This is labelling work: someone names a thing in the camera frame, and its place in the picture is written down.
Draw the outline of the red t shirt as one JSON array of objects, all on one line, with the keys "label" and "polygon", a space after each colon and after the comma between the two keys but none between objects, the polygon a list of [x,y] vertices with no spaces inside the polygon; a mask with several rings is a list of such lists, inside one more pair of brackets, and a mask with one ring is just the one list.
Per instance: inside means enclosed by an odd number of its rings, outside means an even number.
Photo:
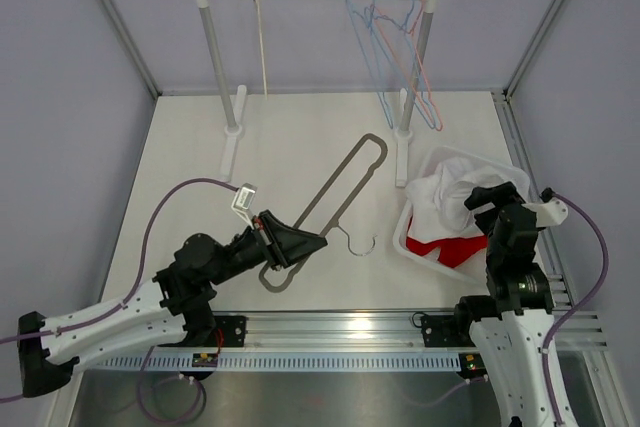
[{"label": "red t shirt", "polygon": [[475,237],[442,238],[427,243],[408,237],[407,249],[420,257],[425,257],[437,251],[437,262],[451,269],[459,267],[488,245],[485,235]]}]

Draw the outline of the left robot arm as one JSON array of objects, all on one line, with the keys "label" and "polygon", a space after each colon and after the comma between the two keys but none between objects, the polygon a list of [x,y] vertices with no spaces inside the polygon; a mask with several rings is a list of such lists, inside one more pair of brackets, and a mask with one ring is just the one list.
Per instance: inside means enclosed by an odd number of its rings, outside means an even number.
[{"label": "left robot arm", "polygon": [[263,211],[226,245],[190,236],[168,267],[122,298],[57,317],[27,313],[18,320],[21,394],[49,394],[74,374],[137,349],[205,345],[216,327],[216,287],[260,265],[289,268],[327,244]]}]

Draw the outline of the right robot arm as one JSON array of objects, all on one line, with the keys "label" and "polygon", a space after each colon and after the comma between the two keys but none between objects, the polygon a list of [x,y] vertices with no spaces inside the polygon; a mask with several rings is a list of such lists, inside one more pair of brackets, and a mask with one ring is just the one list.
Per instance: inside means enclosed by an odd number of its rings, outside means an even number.
[{"label": "right robot arm", "polygon": [[554,340],[550,281],[535,260],[539,233],[566,220],[566,204],[528,203],[506,182],[473,188],[464,205],[487,237],[489,293],[460,299],[454,336],[479,350],[502,425],[576,425]]}]

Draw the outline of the white t shirt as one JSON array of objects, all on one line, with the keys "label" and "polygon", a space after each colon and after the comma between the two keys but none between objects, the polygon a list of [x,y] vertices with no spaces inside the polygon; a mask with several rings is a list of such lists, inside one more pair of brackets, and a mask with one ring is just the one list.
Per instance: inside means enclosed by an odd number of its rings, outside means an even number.
[{"label": "white t shirt", "polygon": [[412,208],[407,237],[427,243],[482,235],[464,201],[474,187],[495,187],[507,181],[509,178],[494,167],[475,168],[467,158],[440,162],[431,175],[415,179],[405,188]]}]

